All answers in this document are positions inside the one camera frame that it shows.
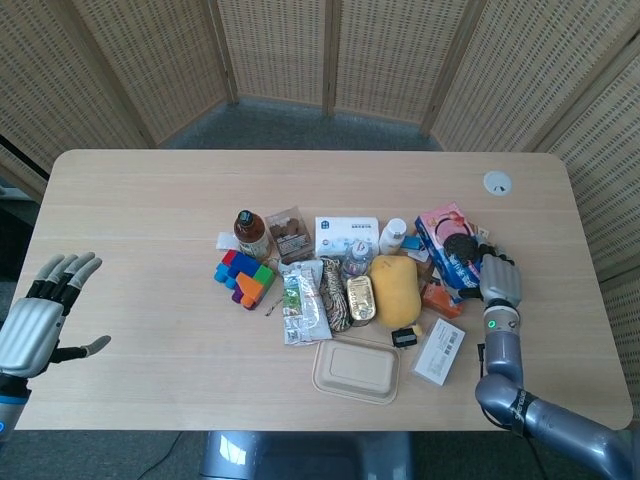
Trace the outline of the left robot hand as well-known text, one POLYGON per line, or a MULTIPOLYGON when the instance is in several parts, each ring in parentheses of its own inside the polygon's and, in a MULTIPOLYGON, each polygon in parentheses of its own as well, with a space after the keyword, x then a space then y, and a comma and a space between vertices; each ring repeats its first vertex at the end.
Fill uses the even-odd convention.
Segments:
POLYGON ((1 373, 34 378, 49 364, 87 358, 111 341, 103 335, 78 347, 59 346, 62 328, 85 283, 102 265, 93 252, 53 256, 1 326, 1 373))

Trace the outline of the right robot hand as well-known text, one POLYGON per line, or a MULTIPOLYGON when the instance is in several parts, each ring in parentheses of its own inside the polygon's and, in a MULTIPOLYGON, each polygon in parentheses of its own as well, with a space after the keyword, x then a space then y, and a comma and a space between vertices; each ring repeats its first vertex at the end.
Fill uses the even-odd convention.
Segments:
POLYGON ((516 309, 522 301, 522 281, 514 260, 493 245, 481 243, 479 286, 456 291, 463 300, 479 299, 486 308, 506 306, 516 309))

